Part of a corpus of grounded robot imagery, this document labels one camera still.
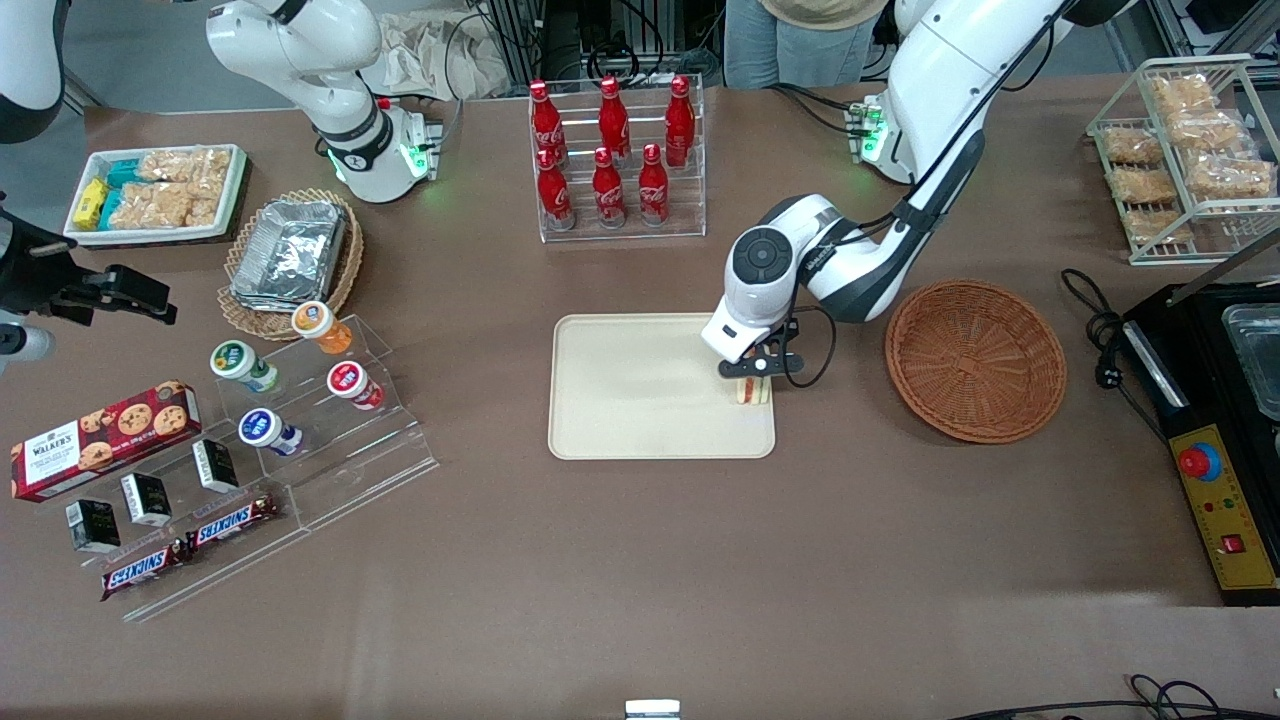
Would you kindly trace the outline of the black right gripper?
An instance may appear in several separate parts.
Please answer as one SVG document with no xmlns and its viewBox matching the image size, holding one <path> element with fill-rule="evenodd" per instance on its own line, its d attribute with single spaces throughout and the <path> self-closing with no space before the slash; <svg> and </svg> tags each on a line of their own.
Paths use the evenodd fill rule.
<svg viewBox="0 0 1280 720">
<path fill-rule="evenodd" d="M 20 316 L 38 314 L 91 325 L 95 311 L 128 313 L 177 323 L 178 309 L 168 304 L 168 284 L 131 266 L 109 265 L 96 286 L 88 282 L 95 270 L 83 268 L 70 255 L 74 242 L 1 210 L 8 245 L 1 260 L 3 310 Z M 147 305 L 165 305 L 151 307 Z"/>
</svg>

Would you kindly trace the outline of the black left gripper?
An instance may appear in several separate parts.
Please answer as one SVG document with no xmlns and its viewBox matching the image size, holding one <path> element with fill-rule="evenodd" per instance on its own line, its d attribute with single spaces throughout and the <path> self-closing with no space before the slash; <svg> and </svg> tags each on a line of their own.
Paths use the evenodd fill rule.
<svg viewBox="0 0 1280 720">
<path fill-rule="evenodd" d="M 786 320 L 778 329 L 750 346 L 736 361 L 721 360 L 718 374 L 735 380 L 735 398 L 750 404 L 750 379 L 760 378 L 760 401 L 773 396 L 773 375 L 799 373 L 805 363 L 797 354 L 785 350 L 785 345 L 799 336 L 799 320 Z"/>
</svg>

